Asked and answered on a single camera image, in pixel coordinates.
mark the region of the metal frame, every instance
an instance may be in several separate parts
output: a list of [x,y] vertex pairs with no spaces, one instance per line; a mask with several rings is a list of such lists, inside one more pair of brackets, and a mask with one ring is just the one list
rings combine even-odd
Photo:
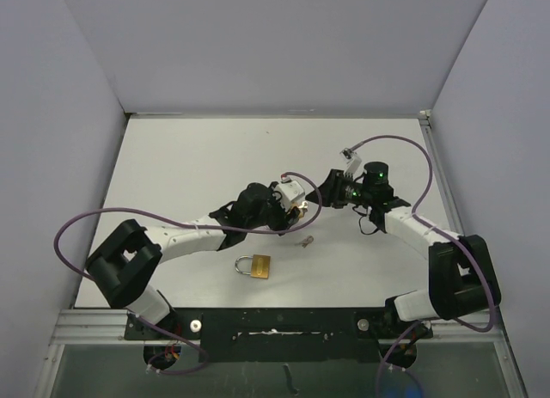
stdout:
[[[139,117],[156,118],[181,118],[181,115],[155,115]],[[419,119],[422,133],[425,138],[428,153],[434,162],[435,176],[439,190],[442,194],[444,208],[449,219],[451,229],[463,232],[461,220],[456,210],[455,201],[449,188],[449,183],[444,175],[441,160],[437,154],[434,138],[431,134],[430,121],[426,118]],[[487,313],[478,313],[465,317],[465,321],[481,325],[487,321]],[[60,360],[63,356],[65,345],[164,345],[164,340],[129,341],[124,339],[127,315],[124,310],[112,309],[67,309],[59,313],[58,322],[55,326],[50,347],[45,363],[40,373],[39,382],[35,390],[34,398],[48,398],[51,396],[53,386],[59,369]],[[472,343],[491,342],[494,345],[498,356],[504,381],[511,398],[526,398],[523,381],[519,372],[510,344],[505,336],[501,324],[489,334],[480,334],[471,331],[454,321],[434,321],[432,323],[434,333],[433,339],[420,340],[421,343]]]

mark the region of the brass padlock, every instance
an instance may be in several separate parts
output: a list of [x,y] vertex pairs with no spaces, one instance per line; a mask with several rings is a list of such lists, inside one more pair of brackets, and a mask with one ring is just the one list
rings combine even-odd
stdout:
[[[245,259],[252,259],[250,272],[244,272],[239,269],[239,262]],[[254,256],[241,256],[235,261],[235,270],[241,275],[248,275],[253,278],[267,279],[269,278],[269,264],[272,257],[265,254],[255,254]]]

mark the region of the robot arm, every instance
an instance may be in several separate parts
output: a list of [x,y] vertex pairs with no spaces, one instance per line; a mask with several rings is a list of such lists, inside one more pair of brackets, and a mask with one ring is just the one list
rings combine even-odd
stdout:
[[[353,180],[361,160],[350,150],[344,150],[342,155],[347,161],[347,170],[332,169],[319,186],[323,206],[338,209],[346,205],[362,206],[370,211],[369,220],[379,230],[399,237],[427,260],[428,287],[387,299],[386,310],[391,321],[436,317],[448,320],[486,309],[485,292],[466,256],[452,241],[414,218],[409,203],[394,196],[388,182],[388,165],[369,162],[364,165],[363,174]],[[317,203],[314,193],[306,199]],[[474,256],[490,285],[495,304],[499,304],[500,290],[485,241],[477,235],[444,232]]]
[[[150,278],[163,262],[201,251],[218,251],[242,242],[260,226],[284,233],[303,217],[305,192],[288,178],[269,187],[251,183],[217,211],[189,222],[193,229],[143,227],[134,219],[121,223],[88,257],[85,268],[112,308],[127,308],[147,321],[171,329],[171,308],[151,285]],[[201,229],[201,225],[220,230]]]

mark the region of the screw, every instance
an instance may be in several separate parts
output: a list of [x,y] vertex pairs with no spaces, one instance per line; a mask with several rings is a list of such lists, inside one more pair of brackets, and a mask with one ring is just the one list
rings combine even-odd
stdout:
[[357,327],[360,331],[368,331],[369,330],[369,321],[366,319],[360,319],[357,321]]

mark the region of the table surface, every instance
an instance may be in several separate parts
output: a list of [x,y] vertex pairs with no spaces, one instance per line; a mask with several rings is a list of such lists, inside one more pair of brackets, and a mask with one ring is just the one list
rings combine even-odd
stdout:
[[[394,134],[425,145],[416,119],[176,119],[131,118],[105,207],[153,211],[182,222],[235,199],[248,183],[268,185],[284,171],[321,184],[331,168],[344,168],[339,152],[360,140]],[[379,140],[359,150],[364,162],[389,165],[396,194],[413,203],[425,188],[427,165],[410,144]],[[309,216],[316,206],[311,205]],[[434,182],[419,212],[449,227]],[[94,250],[130,216],[101,216]],[[157,221],[135,216],[142,225]],[[315,223],[286,236],[249,235],[220,252],[203,252],[158,267],[153,284],[175,307],[379,307],[388,297],[424,288],[427,262],[404,242],[361,235],[351,208],[324,209]],[[368,230],[371,225],[363,221]],[[314,242],[297,245],[307,236]],[[237,273],[245,254],[272,257],[268,280]],[[84,279],[76,307],[107,302]]]

